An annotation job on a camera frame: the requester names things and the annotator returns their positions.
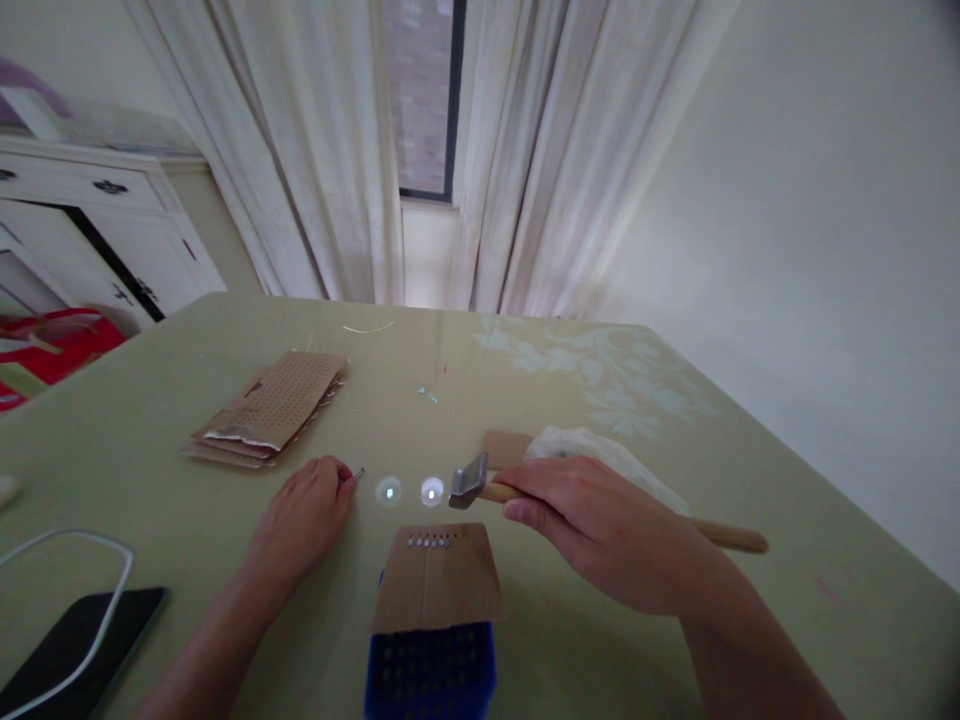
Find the curtain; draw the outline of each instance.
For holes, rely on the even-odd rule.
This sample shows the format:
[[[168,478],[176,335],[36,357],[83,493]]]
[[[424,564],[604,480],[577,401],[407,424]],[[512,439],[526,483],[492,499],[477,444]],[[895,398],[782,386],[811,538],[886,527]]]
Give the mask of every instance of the curtain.
[[[377,0],[126,0],[264,289],[402,305]]]
[[[484,3],[449,307],[578,314],[696,5]]]

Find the blue plastic basket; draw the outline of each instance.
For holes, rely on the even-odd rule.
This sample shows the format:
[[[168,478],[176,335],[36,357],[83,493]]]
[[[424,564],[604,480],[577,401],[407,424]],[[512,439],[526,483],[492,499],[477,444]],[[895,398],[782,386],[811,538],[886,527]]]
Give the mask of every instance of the blue plastic basket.
[[[479,720],[496,686],[489,622],[374,635],[363,714],[369,720]]]

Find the black phone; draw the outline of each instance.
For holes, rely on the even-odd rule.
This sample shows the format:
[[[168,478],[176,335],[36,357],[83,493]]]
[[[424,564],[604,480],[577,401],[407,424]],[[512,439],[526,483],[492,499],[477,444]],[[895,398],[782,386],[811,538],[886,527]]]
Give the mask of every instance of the black phone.
[[[167,596],[166,588],[128,590],[120,596],[103,643],[76,680],[23,718],[87,718],[144,636]],[[63,614],[0,691],[0,717],[65,680],[90,652],[113,593],[87,595]]]

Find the window frame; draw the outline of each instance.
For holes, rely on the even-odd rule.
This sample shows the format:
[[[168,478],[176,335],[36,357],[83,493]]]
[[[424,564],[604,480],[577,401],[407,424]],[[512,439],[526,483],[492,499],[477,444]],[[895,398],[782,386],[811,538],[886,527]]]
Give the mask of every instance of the window frame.
[[[400,197],[453,204],[453,171],[457,156],[457,129],[460,121],[460,85],[463,73],[463,42],[467,0],[453,0],[453,32],[450,38],[450,86],[447,96],[447,147],[443,166],[443,192],[400,187]]]

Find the plastic bag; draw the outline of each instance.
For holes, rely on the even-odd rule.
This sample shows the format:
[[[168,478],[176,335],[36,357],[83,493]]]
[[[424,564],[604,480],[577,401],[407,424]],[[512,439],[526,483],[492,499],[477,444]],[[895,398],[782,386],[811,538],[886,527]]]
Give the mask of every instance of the plastic bag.
[[[604,463],[641,490],[645,490],[678,515],[693,513],[687,501],[657,479],[630,451],[610,438],[601,437],[586,428],[547,427],[527,448],[525,460],[541,457],[570,457],[586,455]]]

